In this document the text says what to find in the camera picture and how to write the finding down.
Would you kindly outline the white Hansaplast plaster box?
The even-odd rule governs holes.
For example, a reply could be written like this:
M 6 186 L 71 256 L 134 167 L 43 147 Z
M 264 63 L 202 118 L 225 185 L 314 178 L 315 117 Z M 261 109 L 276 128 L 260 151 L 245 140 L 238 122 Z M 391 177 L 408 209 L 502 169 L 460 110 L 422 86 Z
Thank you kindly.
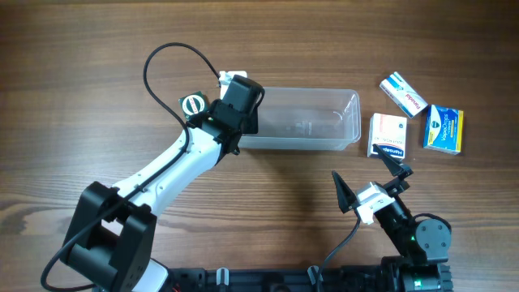
M 389 114 L 375 113 L 370 120 L 367 156 L 377 157 L 378 152 L 373 144 L 398 160 L 405 159 L 406 155 L 407 118 Z

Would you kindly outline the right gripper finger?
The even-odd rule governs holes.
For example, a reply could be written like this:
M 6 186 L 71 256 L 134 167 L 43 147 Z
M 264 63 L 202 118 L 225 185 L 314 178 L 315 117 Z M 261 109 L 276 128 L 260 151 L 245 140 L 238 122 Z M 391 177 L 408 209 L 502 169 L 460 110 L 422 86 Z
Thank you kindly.
M 332 171 L 332 178 L 337 189 L 337 201 L 339 209 L 343 213 L 355 210 L 358 207 L 356 194 L 348 187 L 342 177 L 335 170 Z
M 408 165 L 404 164 L 402 161 L 397 160 L 395 157 L 392 157 L 378 144 L 373 144 L 373 148 L 377 151 L 378 157 L 384 162 L 393 177 L 405 179 L 414 173 Z

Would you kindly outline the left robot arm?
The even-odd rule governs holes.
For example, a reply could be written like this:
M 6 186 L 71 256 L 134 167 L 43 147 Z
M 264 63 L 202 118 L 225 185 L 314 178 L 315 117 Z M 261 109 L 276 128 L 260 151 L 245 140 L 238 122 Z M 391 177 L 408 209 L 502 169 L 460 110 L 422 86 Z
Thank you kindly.
M 236 75 L 225 95 L 192 116 L 178 140 L 138 173 L 82 192 L 59 259 L 103 291 L 163 291 L 169 270 L 151 257 L 158 217 L 244 134 L 258 131 L 265 91 Z

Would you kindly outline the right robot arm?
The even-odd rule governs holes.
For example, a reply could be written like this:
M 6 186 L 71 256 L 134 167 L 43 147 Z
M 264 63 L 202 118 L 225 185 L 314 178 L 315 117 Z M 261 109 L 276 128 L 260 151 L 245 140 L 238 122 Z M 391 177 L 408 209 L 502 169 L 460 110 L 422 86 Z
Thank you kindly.
M 385 184 L 369 182 L 352 191 L 338 172 L 332 172 L 340 210 L 354 212 L 357 220 L 352 231 L 319 267 L 315 274 L 315 290 L 451 291 L 452 274 L 445 263 L 452 242 L 452 226 L 431 213 L 412 215 L 400 194 L 409 189 L 405 179 L 413 170 L 378 144 L 373 148 L 391 173 L 392 180 Z M 376 266 L 343 267 L 339 270 L 337 283 L 326 281 L 323 273 L 328 262 L 353 238 L 361 224 L 370 225 L 374 221 L 379 222 L 399 255 L 385 256 Z

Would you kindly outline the green Zam-Buk ointment box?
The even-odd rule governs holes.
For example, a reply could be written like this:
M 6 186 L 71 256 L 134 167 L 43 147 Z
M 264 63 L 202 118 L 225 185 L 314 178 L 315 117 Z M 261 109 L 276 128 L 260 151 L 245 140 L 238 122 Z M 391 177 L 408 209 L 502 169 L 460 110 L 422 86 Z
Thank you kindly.
M 201 91 L 180 98 L 178 103 L 186 120 L 189 120 L 193 115 L 207 111 L 209 108 L 208 98 Z

